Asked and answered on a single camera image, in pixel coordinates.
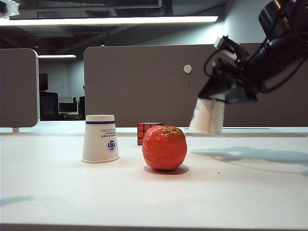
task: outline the blue stripe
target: blue stripe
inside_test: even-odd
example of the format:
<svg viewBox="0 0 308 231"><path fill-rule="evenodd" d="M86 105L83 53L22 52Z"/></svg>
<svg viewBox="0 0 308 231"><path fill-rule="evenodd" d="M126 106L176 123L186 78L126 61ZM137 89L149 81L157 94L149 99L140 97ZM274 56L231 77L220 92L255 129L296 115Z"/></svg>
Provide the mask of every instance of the blue stripe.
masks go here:
<svg viewBox="0 0 308 231"><path fill-rule="evenodd" d="M86 121L86 124L115 124L116 121Z"/></svg>
<svg viewBox="0 0 308 231"><path fill-rule="evenodd" d="M208 97L205 97L204 99L206 99L206 100L212 100L213 98L212 98L212 97L210 97L210 96L208 96ZM217 99L217 98L215 98L215 100L216 100L216 101L219 101L219 102L223 102L223 103L225 103L225 102L226 102L225 100L222 100L222 99Z"/></svg>

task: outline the wrinkled tomato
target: wrinkled tomato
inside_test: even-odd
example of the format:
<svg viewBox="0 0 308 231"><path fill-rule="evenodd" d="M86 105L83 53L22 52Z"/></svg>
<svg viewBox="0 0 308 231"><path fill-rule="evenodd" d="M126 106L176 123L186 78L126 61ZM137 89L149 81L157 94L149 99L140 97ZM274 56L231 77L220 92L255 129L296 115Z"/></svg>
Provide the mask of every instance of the wrinkled tomato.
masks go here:
<svg viewBox="0 0 308 231"><path fill-rule="evenodd" d="M184 133L173 126L150 128L143 138L144 160L152 168L172 170L180 166L187 153Z"/></svg>

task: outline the ceiling light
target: ceiling light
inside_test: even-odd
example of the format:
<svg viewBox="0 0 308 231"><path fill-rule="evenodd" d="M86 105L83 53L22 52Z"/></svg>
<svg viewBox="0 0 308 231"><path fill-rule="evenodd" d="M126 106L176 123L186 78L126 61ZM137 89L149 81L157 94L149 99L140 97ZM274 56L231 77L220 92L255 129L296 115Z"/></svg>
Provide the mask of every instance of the ceiling light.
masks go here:
<svg viewBox="0 0 308 231"><path fill-rule="evenodd" d="M39 55L39 58L49 59L49 58L75 58L73 54L62 54L62 55Z"/></svg>
<svg viewBox="0 0 308 231"><path fill-rule="evenodd" d="M135 17L135 18L65 18L65 19L0 19L0 26L30 25L117 25L150 23L205 23L215 22L218 16L174 16L174 17Z"/></svg>

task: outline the paper cup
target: paper cup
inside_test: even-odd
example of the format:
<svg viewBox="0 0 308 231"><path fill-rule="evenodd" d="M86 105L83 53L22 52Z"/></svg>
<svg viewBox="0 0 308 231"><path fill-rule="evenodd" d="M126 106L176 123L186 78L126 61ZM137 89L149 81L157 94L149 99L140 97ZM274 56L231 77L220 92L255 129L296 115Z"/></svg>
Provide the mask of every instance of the paper cup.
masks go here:
<svg viewBox="0 0 308 231"><path fill-rule="evenodd" d="M224 94L198 99L189 125L190 129L210 135L221 134L224 110Z"/></svg>
<svg viewBox="0 0 308 231"><path fill-rule="evenodd" d="M82 161L104 163L117 160L116 125L114 115L87 115Z"/></svg>

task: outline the table surface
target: table surface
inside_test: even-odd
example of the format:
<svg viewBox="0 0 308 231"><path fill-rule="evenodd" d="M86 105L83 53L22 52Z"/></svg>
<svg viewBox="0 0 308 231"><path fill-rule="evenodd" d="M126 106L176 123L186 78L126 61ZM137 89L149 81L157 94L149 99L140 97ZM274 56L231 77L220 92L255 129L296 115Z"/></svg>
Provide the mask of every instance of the table surface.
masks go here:
<svg viewBox="0 0 308 231"><path fill-rule="evenodd" d="M183 164L161 172L146 165L135 128L117 128L118 160L81 162L84 127L1 134L2 224L308 230L308 128L184 128Z"/></svg>

